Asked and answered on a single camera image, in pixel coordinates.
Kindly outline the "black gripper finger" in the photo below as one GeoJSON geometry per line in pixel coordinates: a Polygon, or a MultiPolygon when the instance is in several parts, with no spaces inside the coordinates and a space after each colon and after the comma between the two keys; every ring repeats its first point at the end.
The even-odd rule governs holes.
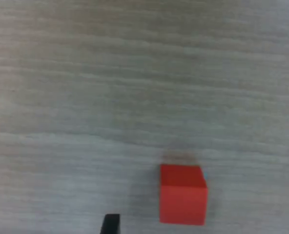
{"type": "Polygon", "coordinates": [[[101,234],[120,234],[120,214],[106,214],[103,218],[101,234]]]}

